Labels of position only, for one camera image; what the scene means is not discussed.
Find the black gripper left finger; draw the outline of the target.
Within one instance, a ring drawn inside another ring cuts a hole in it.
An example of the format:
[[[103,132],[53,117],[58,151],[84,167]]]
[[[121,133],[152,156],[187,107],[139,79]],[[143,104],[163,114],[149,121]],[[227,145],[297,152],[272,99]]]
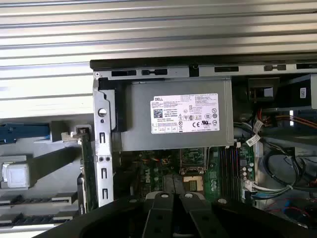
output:
[[[169,238],[172,236],[173,195],[154,192],[146,201],[137,196],[117,199],[39,234],[40,238]]]

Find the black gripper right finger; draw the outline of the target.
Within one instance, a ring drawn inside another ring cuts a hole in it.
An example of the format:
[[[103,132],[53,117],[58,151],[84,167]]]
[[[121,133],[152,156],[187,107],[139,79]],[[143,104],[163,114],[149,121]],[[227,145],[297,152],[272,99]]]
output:
[[[197,193],[180,195],[201,238],[315,238],[305,228],[251,205],[219,198],[209,204]]]

